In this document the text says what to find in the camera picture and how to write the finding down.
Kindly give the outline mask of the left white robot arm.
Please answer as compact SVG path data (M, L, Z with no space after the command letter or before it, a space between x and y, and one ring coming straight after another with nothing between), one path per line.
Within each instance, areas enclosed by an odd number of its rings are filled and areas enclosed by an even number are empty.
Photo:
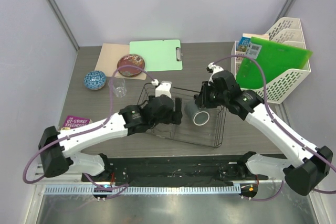
M44 176L52 178L72 171L105 182L112 174L107 157L84 154L83 149L113 138L144 133L159 124L179 125L181 121L181 98L152 95L139 105L128 105L108 119L92 124L62 131L48 127L38 145Z

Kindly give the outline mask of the blue patterned bowl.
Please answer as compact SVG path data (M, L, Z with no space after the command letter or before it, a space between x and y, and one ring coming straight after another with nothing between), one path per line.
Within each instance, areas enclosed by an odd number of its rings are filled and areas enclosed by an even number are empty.
M91 71L84 78L84 86L90 90L99 90L106 83L106 75L99 70Z

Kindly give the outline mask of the clear glass tumbler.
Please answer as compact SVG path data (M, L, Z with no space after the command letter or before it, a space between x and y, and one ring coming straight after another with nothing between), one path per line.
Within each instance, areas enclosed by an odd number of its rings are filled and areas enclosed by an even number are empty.
M127 93L126 82L124 78L110 77L108 86L117 98L122 98Z

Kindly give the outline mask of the grey ceramic mug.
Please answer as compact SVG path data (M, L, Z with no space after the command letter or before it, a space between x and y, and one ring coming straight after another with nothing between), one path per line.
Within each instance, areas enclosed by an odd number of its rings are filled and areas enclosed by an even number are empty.
M186 113L186 116L196 126L203 126L210 119L209 112L205 109L199 108L194 101L188 101L186 103L184 107L184 112Z

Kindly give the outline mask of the black wire dish rack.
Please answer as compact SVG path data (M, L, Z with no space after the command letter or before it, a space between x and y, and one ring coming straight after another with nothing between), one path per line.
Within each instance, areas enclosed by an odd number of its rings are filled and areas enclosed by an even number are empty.
M150 83L143 86L138 99L138 104L142 104L155 95L155 88ZM173 141L179 141L198 146L218 148L222 145L224 137L224 125L227 110L224 107L208 110L209 121L203 126L196 126L190 118L184 113L186 104L193 101L193 96L197 91L173 87L171 90L172 99L182 99L182 122L180 125L159 124L146 133Z

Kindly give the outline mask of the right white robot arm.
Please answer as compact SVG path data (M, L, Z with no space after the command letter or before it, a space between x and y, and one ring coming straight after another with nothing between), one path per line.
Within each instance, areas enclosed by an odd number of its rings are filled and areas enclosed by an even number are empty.
M306 196L313 191L330 171L333 152L317 147L296 133L269 108L253 90L241 90L233 74L216 68L204 81L195 104L202 109L226 107L234 114L261 131L285 155L285 159L247 153L247 159L237 166L242 179L265 175L284 180L296 193Z

